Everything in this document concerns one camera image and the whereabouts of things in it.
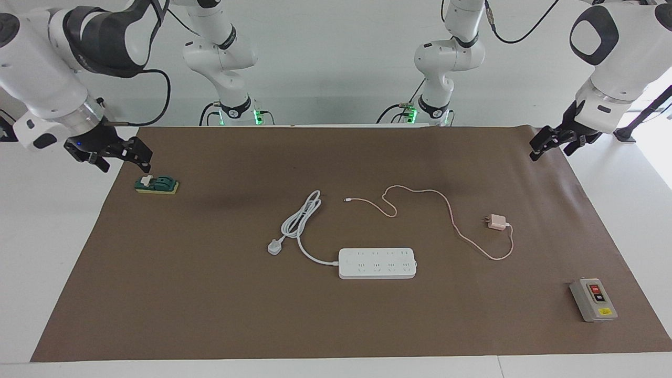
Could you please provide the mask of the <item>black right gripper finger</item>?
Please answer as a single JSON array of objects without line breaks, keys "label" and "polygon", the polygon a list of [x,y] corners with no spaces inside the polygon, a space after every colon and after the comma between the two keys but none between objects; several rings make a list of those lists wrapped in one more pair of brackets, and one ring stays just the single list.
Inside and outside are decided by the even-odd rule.
[{"label": "black right gripper finger", "polygon": [[84,156],[81,160],[79,160],[80,163],[88,163],[89,165],[96,166],[101,172],[103,173],[108,173],[110,170],[110,163],[106,161],[103,157],[99,156],[98,154],[89,154]]},{"label": "black right gripper finger", "polygon": [[151,170],[151,158],[153,151],[139,138],[132,137],[120,142],[121,151],[119,157],[123,161],[135,164],[145,174]]}]

